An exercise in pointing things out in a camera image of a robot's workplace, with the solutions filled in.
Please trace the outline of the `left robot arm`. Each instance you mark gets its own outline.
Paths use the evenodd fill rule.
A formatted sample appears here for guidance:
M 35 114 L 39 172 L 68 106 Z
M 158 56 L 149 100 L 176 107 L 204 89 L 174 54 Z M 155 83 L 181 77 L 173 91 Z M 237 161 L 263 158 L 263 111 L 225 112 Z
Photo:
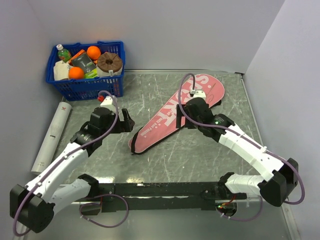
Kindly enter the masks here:
M 63 188 L 60 184 L 102 145 L 108 135 L 129 133 L 134 125 L 126 108 L 121 111 L 111 106 L 95 108 L 90 119 L 41 174 L 26 185 L 16 184 L 10 190 L 9 214 L 13 218 L 13 234 L 22 237 L 30 231 L 40 233 L 70 203 L 82 198 L 95 200 L 99 195 L 99 182 L 87 174 Z

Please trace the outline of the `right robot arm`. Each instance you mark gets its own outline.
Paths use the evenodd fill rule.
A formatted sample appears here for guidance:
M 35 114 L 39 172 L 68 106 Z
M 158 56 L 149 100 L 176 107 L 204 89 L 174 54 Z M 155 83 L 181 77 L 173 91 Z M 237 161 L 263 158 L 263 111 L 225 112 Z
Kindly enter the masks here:
M 227 173 L 220 178 L 222 183 L 218 193 L 223 199 L 230 199 L 234 194 L 261 196 L 269 204 L 280 207 L 298 184 L 298 163 L 268 151 L 250 138 L 229 117 L 220 113 L 213 114 L 209 105 L 200 97 L 176 106 L 176 127 L 184 126 L 198 129 L 204 136 L 235 152 L 257 172 L 257 175 Z

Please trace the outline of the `white shuttlecock tube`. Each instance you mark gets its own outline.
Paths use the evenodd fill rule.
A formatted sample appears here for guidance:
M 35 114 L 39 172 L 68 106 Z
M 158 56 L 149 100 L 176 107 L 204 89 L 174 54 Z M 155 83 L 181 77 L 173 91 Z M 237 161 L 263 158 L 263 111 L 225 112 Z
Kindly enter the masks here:
M 59 103 L 31 168 L 31 173 L 39 175 L 51 164 L 71 109 L 72 106 L 69 103 Z

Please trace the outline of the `pink racket bag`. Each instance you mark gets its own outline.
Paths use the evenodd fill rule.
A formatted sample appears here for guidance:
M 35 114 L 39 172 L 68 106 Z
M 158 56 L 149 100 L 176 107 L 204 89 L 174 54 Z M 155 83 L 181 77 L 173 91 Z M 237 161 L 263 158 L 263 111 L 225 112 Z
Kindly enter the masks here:
M 191 98 L 190 90 L 193 88 L 205 93 L 205 101 L 210 108 L 220 105 L 225 95 L 225 87 L 217 78 L 209 74 L 197 74 L 195 83 L 192 76 L 184 81 L 180 91 L 182 104 Z M 179 131 L 176 127 L 177 105 L 178 93 L 176 92 L 129 140 L 128 146 L 132 154 L 143 154 Z

